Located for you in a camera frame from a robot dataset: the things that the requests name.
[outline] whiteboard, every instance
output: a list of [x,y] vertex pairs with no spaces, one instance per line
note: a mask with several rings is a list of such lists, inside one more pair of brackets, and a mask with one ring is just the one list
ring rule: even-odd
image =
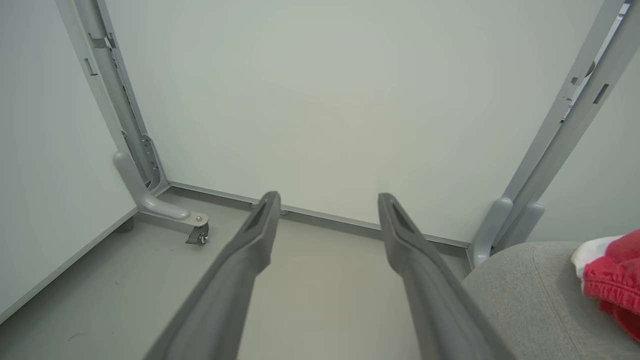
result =
[[56,3],[0,2],[0,44],[2,322],[136,205]]
[[640,52],[540,202],[528,241],[587,241],[640,229]]
[[167,178],[470,242],[602,0],[106,0]]

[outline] white panel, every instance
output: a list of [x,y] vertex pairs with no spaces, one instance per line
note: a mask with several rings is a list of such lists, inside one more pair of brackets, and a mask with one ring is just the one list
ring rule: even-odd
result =
[[602,0],[106,0],[171,181],[470,241]]
[[53,0],[0,3],[0,313],[135,208]]
[[640,229],[640,52],[540,202],[528,241],[586,241]]

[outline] white wall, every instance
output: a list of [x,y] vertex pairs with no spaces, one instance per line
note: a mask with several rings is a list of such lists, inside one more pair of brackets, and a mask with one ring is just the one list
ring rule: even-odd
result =
[[528,241],[587,241],[640,229],[640,53],[540,202]]
[[471,241],[602,0],[107,0],[169,180]]
[[1,2],[0,48],[2,314],[136,205],[56,3]]

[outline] gray fabric stool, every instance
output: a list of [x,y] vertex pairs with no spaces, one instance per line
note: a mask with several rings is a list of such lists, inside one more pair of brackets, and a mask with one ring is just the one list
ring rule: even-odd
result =
[[640,359],[640,345],[585,297],[580,243],[524,243],[477,267],[464,287],[517,359]]

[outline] gray ottoman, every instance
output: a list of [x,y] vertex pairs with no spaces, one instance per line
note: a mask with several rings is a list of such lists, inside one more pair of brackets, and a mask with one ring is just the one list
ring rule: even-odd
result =
[[464,287],[517,359],[640,359],[640,345],[585,297],[580,243],[524,243],[489,258]]

